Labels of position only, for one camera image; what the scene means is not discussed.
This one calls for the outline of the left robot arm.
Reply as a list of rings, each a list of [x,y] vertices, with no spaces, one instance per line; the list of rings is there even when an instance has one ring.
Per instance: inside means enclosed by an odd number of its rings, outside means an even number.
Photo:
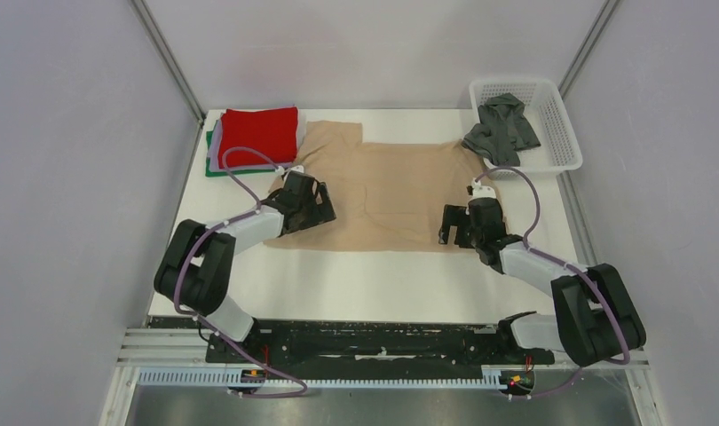
[[[254,318],[228,294],[233,260],[265,241],[302,232],[336,219],[326,183],[296,166],[281,174],[281,187],[253,208],[213,225],[180,222],[154,276],[154,290],[175,309],[200,319],[229,338],[227,348],[240,361],[255,359],[261,336]]]

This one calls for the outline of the beige t shirt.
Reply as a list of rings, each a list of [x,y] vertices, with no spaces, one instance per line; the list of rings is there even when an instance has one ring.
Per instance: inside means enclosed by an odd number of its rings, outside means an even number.
[[[296,161],[326,184],[336,219],[268,240],[270,248],[457,252],[453,243],[439,244],[444,207],[465,205],[468,185],[485,169],[458,140],[366,142],[355,122],[308,122]]]

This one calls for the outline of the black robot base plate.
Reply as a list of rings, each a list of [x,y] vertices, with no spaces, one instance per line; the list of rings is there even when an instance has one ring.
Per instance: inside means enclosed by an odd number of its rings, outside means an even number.
[[[517,346],[505,322],[440,324],[259,319],[239,345],[207,338],[208,363],[244,363],[247,381],[277,371],[309,381],[477,379],[485,365],[553,365],[557,352]]]

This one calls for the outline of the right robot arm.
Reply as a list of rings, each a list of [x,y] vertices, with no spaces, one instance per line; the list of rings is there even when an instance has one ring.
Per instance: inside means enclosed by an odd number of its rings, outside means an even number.
[[[447,204],[439,244],[472,249],[501,275],[548,295],[550,315],[522,312],[502,319],[495,339],[498,355],[518,362],[531,350],[560,351],[579,367],[599,361],[626,362],[645,346],[647,334],[619,271],[610,264],[572,264],[527,246],[508,233],[501,204],[477,198],[465,206]]]

